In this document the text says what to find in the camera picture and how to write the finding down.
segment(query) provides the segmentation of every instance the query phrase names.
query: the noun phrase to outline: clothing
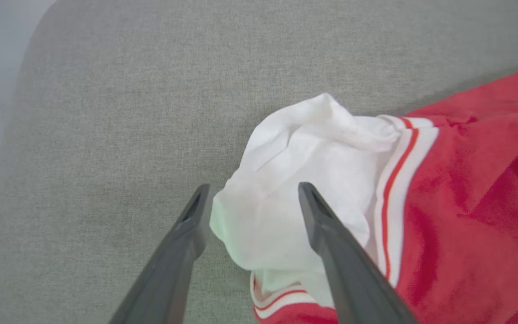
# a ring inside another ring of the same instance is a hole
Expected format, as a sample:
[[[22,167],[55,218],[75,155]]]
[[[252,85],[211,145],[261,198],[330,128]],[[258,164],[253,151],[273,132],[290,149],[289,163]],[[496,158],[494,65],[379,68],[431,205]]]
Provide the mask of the clothing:
[[[331,96],[260,123],[214,199],[262,323],[336,322],[297,184],[312,182],[420,322],[518,323],[518,74],[407,117]]]

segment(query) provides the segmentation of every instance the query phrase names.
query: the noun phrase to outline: gray fabric surface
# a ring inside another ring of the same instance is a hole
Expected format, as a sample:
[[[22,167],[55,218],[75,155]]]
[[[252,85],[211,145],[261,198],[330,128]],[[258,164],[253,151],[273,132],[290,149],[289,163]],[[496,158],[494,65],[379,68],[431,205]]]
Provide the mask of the gray fabric surface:
[[[0,324],[106,322],[278,108],[401,114],[516,71],[512,0],[58,0],[0,153]],[[253,323],[248,280],[212,239],[185,322]]]

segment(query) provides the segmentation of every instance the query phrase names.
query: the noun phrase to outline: white fabric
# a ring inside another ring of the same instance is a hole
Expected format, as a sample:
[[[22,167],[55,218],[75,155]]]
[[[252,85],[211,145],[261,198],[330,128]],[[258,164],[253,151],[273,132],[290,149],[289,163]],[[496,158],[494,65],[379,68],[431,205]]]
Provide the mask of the white fabric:
[[[262,295],[299,284],[333,307],[311,250],[298,184],[311,182],[376,258],[375,189],[400,133],[386,119],[354,117],[329,94],[280,109],[249,138],[239,169],[214,198],[210,227],[232,259],[253,270]]]

